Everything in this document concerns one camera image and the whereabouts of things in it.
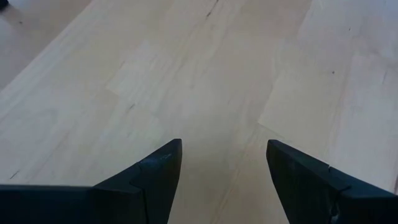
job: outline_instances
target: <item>wooden floor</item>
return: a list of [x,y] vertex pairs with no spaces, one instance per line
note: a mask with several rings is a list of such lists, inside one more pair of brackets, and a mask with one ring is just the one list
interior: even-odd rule
[[0,181],[93,185],[182,138],[169,223],[287,223],[280,139],[394,192],[397,24],[393,0],[92,0],[0,92]]

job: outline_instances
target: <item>black plastic object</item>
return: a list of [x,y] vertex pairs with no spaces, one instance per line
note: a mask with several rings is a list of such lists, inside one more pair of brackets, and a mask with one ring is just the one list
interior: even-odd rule
[[174,139],[94,187],[0,185],[0,222],[166,224],[181,159]]
[[267,161],[290,224],[398,223],[398,197],[276,140]]
[[7,0],[0,0],[0,11],[5,9],[8,6],[8,1]]

